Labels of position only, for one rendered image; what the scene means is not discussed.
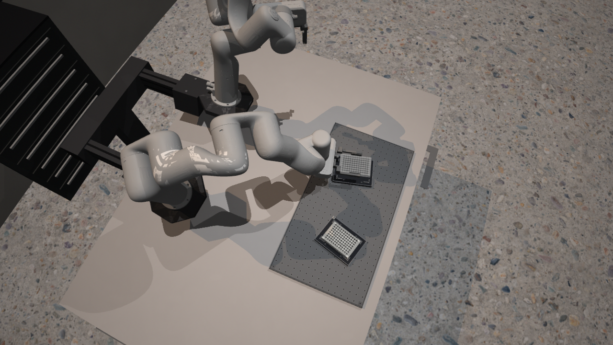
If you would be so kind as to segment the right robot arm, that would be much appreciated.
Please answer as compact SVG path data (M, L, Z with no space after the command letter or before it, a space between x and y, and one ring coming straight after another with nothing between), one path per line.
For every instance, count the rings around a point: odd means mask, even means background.
M157 131L125 146L120 157L129 198L181 209L192 198L188 180L200 175L244 174L249 162L243 127L250 128L255 150L264 160L285 163L305 175L318 174L325 167L331 144L328 131L316 130L296 140L282 135L273 112L238 112L211 121L216 154L198 146L183 149L180 137L170 130Z

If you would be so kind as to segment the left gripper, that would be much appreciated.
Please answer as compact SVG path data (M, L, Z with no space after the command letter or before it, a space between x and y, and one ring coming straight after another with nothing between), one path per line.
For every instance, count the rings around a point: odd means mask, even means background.
M305 7L304 1L302 1L302 0L295 0L295 1L284 1L284 2L273 2L273 3L255 4L252 7L252 15L261 6L270 6L270 7L285 6L285 7L288 7L293 12L293 14L297 15L298 19L294 20L294 27L300 27L300 30L304 31L303 32L303 43L307 44L308 24L307 24L307 15L306 15L307 12L306 12L306 7Z

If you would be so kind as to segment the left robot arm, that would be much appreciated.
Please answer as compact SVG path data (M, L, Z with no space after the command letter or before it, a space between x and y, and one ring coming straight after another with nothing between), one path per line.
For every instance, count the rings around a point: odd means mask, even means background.
M293 22L297 15L285 6L261 6L252 15L251 0L205 1L212 24L230 26L211 37L215 83L208 81L207 90L217 106L233 107L241 101L239 63L234 56L255 52L269 38L274 52L290 53L297 43Z

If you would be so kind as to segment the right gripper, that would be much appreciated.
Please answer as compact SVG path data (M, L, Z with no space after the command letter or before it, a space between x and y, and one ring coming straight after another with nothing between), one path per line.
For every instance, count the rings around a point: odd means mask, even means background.
M340 171L340 166L336 165L336 157L337 157L337 153L342 154L344 153L351 153L351 155L355 155L355 156L362 156L362 151L352 151L352 150L343 150L343 147L339 147L339 150L335 150L336 147L336 140L331 138L331 144L330 144L330 154L327 160L325 160L325 167L323 168L322 171L320 171L318 174L315 174L315 177L319 177L319 178L330 178L333 168L336 168L336 174L341 174L341 175L349 175L351 177L361 177L360 173L355 173L355 172L342 172Z

